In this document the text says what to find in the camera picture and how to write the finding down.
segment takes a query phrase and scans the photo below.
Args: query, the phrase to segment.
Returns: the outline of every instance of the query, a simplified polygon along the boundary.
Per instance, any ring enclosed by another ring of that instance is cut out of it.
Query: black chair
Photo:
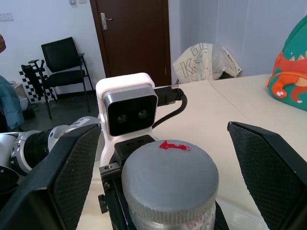
[[[83,83],[87,109],[88,112],[90,112],[90,107],[86,95],[84,77],[88,77],[93,91],[94,88],[86,63],[84,61],[84,53],[78,53],[72,37],[44,44],[42,45],[42,50],[46,60],[46,65],[53,73],[45,80],[45,87],[50,88],[56,86]],[[86,74],[85,71],[82,69],[82,64],[84,64]],[[80,70],[61,72],[63,70],[67,70],[77,66],[80,67]]]
[[[49,108],[46,89],[49,89],[51,97],[55,100],[55,102],[57,102],[57,99],[54,96],[53,91],[49,87],[47,87],[47,88],[45,87],[45,78],[44,78],[44,75],[43,75],[43,66],[44,66],[45,61],[44,60],[41,61],[40,67],[38,67],[37,61],[38,60],[29,61],[29,64],[33,64],[33,66],[31,66],[31,65],[28,65],[28,66],[21,65],[21,69],[24,72],[25,77],[27,77],[30,80],[30,83],[33,85],[35,93],[38,96],[38,100],[41,100],[41,98],[44,96],[44,98],[46,100],[48,115],[49,115],[49,118],[51,119],[51,112],[50,112],[50,108]]]

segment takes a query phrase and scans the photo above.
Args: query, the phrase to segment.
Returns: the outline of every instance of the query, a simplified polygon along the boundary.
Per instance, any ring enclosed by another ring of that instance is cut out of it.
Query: orange dinosaur
[[[287,92],[283,89],[284,86],[295,84],[296,87],[291,92],[291,98],[297,103],[302,103],[303,101],[298,96],[307,92],[307,74],[304,74],[307,73],[307,51],[306,55],[300,55],[298,60],[295,60],[294,56],[287,60],[283,53],[280,53],[276,59],[273,73],[276,72],[277,67],[282,72],[272,76],[267,83],[267,87],[273,78],[279,76],[279,79],[272,86],[274,95],[278,98],[285,98]]]

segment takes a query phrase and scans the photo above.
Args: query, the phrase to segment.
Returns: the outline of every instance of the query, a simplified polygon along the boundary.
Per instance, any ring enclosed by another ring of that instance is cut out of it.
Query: door handle
[[[106,22],[107,21],[112,21],[113,18],[106,18],[105,13],[101,13],[100,16],[101,16],[102,29],[103,30],[107,30]]]

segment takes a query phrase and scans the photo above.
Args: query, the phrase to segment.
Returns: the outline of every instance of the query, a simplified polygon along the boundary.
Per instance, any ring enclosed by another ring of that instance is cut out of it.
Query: green backpack
[[[267,88],[277,100],[307,111],[307,16],[288,37]]]

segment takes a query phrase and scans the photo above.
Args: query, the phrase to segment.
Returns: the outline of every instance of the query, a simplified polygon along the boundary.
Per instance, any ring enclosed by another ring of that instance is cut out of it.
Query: light switch
[[[3,22],[5,21],[5,18],[4,18],[4,13],[0,13],[0,22]]]
[[[14,20],[13,16],[12,16],[12,12],[3,12],[3,14],[4,14],[4,19],[6,21],[13,21]]]

